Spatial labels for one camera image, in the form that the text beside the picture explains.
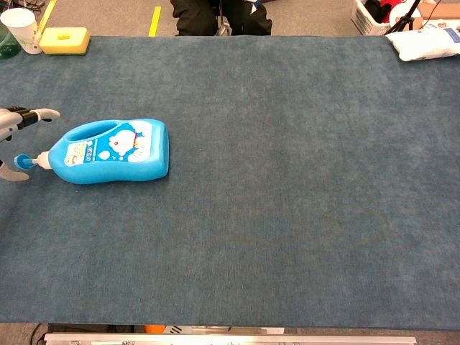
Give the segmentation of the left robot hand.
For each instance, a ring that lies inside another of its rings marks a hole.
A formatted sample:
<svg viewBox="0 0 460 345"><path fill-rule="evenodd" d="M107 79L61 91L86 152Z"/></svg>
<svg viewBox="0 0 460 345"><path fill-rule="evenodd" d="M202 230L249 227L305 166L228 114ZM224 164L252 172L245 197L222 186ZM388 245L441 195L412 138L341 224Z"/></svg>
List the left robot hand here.
<svg viewBox="0 0 460 345"><path fill-rule="evenodd" d="M29 125L39 121L51 122L59 117L60 113L53 109L28 109L21 106L1 109L1 141L10 141L13 133ZM29 176L25 172L13 171L1 160L1 179L22 182L28 180Z"/></svg>

